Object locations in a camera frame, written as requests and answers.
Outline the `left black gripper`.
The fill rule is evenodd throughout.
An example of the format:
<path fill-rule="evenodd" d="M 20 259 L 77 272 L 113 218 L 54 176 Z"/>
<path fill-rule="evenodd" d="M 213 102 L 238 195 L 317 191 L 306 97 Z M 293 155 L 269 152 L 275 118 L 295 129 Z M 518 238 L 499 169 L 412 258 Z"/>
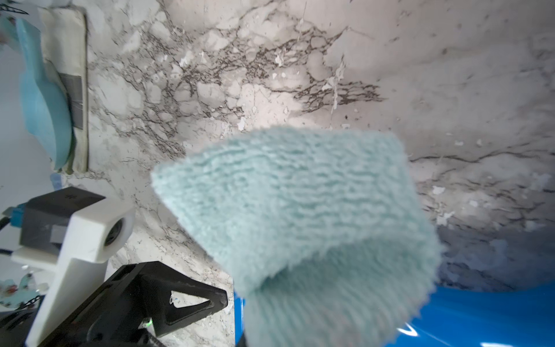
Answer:
<path fill-rule="evenodd" d="M 228 306 L 225 290 L 160 263 L 120 267 L 39 346 L 159 346 L 160 338 Z"/>

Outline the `mint green fluffy cloth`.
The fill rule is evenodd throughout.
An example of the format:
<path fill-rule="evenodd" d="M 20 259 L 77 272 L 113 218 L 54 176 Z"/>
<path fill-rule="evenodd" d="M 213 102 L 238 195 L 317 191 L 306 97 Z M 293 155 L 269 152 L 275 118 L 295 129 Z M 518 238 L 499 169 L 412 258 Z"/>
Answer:
<path fill-rule="evenodd" d="M 383 346 L 434 291 L 443 247 L 393 134 L 257 130 L 152 185 L 232 277 L 249 346 Z"/>

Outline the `blue rubber boot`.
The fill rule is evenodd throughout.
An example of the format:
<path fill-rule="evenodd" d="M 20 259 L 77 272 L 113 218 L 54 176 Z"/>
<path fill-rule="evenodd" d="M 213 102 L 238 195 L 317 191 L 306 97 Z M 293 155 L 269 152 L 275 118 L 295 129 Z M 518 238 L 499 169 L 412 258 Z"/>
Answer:
<path fill-rule="evenodd" d="M 238 346 L 553 346 L 554 285 L 475 292 L 414 280 L 302 285 L 235 294 Z"/>

